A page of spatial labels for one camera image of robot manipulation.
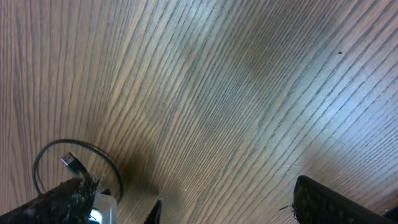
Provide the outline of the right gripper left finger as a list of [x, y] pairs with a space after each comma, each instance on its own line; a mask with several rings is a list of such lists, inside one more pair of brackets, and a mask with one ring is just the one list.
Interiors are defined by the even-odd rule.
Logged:
[[74, 177], [1, 215], [1, 224], [88, 223], [97, 194], [91, 177]]

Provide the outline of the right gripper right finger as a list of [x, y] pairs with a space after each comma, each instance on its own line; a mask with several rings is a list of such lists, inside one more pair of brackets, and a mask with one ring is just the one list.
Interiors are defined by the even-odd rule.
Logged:
[[300, 224], [395, 224], [394, 209], [379, 215], [306, 175], [297, 178], [292, 209]]

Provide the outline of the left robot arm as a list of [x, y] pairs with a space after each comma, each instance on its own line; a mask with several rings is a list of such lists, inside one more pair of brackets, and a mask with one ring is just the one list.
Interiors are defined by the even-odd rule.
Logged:
[[89, 224], [117, 224], [118, 205], [113, 196], [98, 194], [88, 219]]

